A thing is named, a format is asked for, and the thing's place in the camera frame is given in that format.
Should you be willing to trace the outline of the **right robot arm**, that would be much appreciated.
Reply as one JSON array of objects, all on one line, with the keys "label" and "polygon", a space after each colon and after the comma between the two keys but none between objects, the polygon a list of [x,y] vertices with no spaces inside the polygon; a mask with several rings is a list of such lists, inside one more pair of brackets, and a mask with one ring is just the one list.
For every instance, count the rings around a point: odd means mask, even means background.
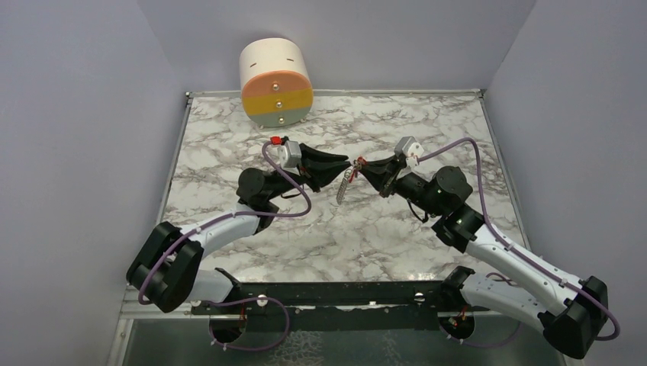
[{"label": "right robot arm", "polygon": [[542,333],[557,351],[582,359],[610,316],[607,285],[594,276],[581,279],[540,259],[488,226],[484,215],[466,204],[473,188],[460,168],[444,166],[430,180],[404,173],[404,160],[392,156],[356,163],[382,197],[397,194],[435,217],[432,229],[447,246],[475,257],[516,283],[495,284],[472,270],[456,269],[440,290],[450,310],[486,307]]}]

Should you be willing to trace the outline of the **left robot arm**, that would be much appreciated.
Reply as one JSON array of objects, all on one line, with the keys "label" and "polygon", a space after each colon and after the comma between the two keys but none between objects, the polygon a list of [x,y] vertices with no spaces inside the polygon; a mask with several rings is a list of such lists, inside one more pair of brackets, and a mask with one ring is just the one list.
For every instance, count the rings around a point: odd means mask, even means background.
[{"label": "left robot arm", "polygon": [[307,215],[312,201],[305,192],[318,192],[351,166],[348,156],[321,152],[295,141],[276,142],[279,160],[262,154],[272,170],[244,169],[238,178],[233,209],[211,219],[184,226],[157,224],[126,272],[142,305],[169,313],[185,302],[210,300],[222,313],[234,311],[240,293],[223,270],[202,271],[210,254],[261,233],[276,218]]}]

